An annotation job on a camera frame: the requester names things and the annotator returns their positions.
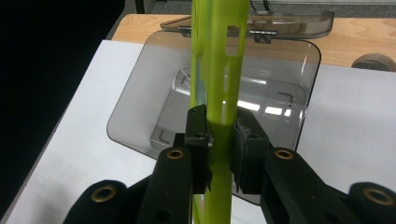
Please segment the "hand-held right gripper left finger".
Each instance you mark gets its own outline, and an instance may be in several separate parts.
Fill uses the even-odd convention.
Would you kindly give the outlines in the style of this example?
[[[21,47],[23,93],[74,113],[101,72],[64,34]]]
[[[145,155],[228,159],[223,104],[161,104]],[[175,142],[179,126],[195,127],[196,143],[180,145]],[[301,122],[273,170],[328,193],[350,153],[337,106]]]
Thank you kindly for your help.
[[[197,105],[188,111],[184,133],[177,133],[174,147],[184,147],[191,153],[192,192],[204,194],[210,189],[212,172],[209,168],[210,134],[206,121],[206,106]]]

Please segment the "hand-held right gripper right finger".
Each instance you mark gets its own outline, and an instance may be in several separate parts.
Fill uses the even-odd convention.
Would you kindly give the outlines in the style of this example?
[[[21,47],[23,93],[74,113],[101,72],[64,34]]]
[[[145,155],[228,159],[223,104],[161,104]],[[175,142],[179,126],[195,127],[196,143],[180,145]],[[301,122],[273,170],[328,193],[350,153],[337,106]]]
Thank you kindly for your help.
[[[237,108],[234,123],[234,143],[231,161],[236,190],[244,194],[260,194],[263,170],[264,151],[272,145],[254,114],[244,108]]]

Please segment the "clear grey plastic box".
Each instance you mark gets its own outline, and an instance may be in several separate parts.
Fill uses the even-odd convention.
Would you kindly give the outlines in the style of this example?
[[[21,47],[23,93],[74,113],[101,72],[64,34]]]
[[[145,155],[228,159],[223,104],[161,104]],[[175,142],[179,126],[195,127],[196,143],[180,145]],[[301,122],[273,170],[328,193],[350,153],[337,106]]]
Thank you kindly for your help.
[[[238,106],[250,110],[274,147],[298,146],[330,11],[251,16]],[[184,133],[190,107],[191,17],[166,21],[142,48],[107,124],[110,139],[155,159]]]

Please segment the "white table sheet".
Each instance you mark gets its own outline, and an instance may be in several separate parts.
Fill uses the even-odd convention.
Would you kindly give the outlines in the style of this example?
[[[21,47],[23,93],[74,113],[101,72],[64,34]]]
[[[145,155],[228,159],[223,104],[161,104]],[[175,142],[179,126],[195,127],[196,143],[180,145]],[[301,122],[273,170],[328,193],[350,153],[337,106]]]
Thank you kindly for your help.
[[[109,139],[106,126],[142,47],[105,40],[35,169],[0,224],[62,224],[91,184],[132,185],[154,161]],[[375,182],[396,191],[396,73],[323,65],[299,154],[329,185]]]

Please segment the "dark round table grommet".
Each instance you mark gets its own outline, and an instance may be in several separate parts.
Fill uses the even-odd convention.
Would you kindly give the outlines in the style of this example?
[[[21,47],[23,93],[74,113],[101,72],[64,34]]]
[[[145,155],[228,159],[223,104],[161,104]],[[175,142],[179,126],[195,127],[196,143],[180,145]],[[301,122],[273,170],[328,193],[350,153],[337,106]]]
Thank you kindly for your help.
[[[351,67],[375,71],[396,72],[396,62],[389,56],[379,53],[362,55],[352,63]]]

